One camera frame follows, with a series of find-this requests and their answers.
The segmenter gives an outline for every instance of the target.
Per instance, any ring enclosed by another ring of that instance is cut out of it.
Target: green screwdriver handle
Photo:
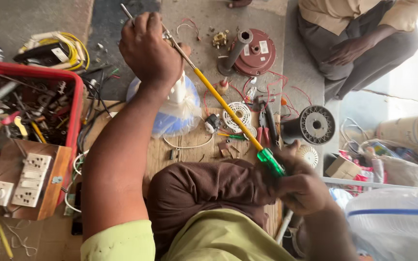
[[[285,167],[278,163],[278,161],[274,158],[274,154],[269,148],[264,148],[262,151],[257,153],[257,157],[260,159],[261,162],[267,164],[270,169],[271,174],[274,177],[284,177],[287,176]]]

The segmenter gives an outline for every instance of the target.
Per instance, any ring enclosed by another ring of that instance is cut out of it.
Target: red-handled pliers
[[[269,126],[267,125],[266,115],[264,111],[259,113],[259,128],[257,128],[256,136],[256,139],[259,143],[261,143],[263,134],[266,140],[265,147],[270,148]]]

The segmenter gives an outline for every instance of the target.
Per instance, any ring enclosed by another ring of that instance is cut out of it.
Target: man's left hand
[[[330,65],[346,65],[352,63],[366,50],[373,47],[373,44],[364,37],[344,40],[331,48],[332,55],[323,63]]]

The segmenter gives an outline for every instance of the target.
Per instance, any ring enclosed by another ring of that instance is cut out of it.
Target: sticker
[[[261,54],[269,53],[269,48],[267,46],[267,41],[260,41],[259,45],[261,46]]]
[[[61,48],[55,48],[55,49],[51,49],[51,51],[54,53],[55,56],[57,56],[57,58],[59,60],[61,60],[61,62],[67,62],[69,60],[69,58],[67,57],[67,55],[61,50]]]
[[[249,44],[244,46],[244,56],[249,56]]]

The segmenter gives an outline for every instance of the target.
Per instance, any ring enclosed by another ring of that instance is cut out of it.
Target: screwdriver
[[[243,135],[224,134],[224,133],[218,133],[217,135],[229,137],[229,138],[232,138],[232,139],[246,140],[246,138]]]
[[[124,4],[120,4],[120,8],[124,11],[125,15],[132,21],[133,26],[135,26],[135,22],[131,14],[128,12],[127,8]],[[269,148],[264,148],[257,140],[254,138],[253,134],[248,130],[248,128],[241,122],[240,118],[235,115],[235,112],[229,107],[229,105],[225,102],[224,98],[220,96],[220,94],[214,89],[212,84],[207,80],[207,78],[202,74],[202,72],[191,62],[185,52],[180,48],[177,44],[175,39],[172,37],[169,30],[167,30],[164,23],[162,23],[162,27],[164,28],[164,35],[169,39],[175,49],[180,53],[180,55],[185,59],[185,61],[189,64],[189,66],[193,69],[194,73],[199,77],[199,79],[204,83],[207,89],[212,93],[212,95],[216,98],[216,100],[222,105],[222,108],[226,110],[226,112],[230,115],[232,120],[240,127],[241,131],[246,135],[246,137],[252,142],[252,144],[257,149],[257,158],[263,163],[265,163],[268,168],[270,169],[271,173],[275,177],[282,177],[286,176],[285,167],[283,167],[278,161],[274,158],[274,154]]]

